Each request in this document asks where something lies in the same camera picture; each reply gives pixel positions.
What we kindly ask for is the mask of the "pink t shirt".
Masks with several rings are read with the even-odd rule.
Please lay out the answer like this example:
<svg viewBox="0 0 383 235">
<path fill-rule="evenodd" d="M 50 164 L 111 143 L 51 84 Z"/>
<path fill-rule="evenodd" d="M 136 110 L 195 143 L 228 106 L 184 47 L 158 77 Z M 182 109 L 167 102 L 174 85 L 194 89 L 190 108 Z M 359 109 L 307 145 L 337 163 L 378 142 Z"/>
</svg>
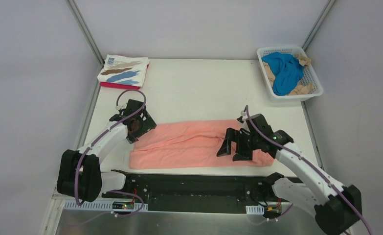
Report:
<svg viewBox="0 0 383 235">
<path fill-rule="evenodd" d="M 134 143 L 129 166 L 133 169 L 271 166 L 274 159 L 255 150 L 250 161 L 217 157 L 227 128 L 239 130 L 237 120 L 205 120 L 159 124 Z"/>
</svg>

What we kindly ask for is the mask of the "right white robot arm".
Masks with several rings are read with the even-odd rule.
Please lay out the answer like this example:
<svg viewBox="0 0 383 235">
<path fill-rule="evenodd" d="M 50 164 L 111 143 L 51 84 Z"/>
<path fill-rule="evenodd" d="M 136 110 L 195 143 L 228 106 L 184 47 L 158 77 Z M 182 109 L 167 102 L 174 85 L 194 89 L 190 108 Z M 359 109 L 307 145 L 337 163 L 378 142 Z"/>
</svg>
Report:
<svg viewBox="0 0 383 235">
<path fill-rule="evenodd" d="M 283 130 L 273 131 L 262 114 L 241 115 L 238 121 L 242 128 L 227 128 L 218 157 L 230 155 L 234 142 L 234 161 L 253 160 L 254 151 L 261 150 L 285 165 L 305 186 L 276 172 L 265 178 L 263 188 L 310 214 L 327 235 L 340 235 L 362 219 L 358 188 L 345 186 L 310 162 L 293 138 Z"/>
</svg>

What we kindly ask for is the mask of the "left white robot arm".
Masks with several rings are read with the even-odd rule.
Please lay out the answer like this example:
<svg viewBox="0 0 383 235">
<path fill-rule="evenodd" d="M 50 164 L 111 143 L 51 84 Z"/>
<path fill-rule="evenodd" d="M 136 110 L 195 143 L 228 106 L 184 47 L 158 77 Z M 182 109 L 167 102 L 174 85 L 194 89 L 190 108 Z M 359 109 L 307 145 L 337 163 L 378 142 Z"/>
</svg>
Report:
<svg viewBox="0 0 383 235">
<path fill-rule="evenodd" d="M 123 188 L 126 174 L 115 167 L 102 169 L 102 162 L 116 146 L 131 145 L 156 126 L 144 102 L 129 99 L 91 143 L 62 154 L 57 191 L 83 203 L 93 202 L 102 193 Z"/>
</svg>

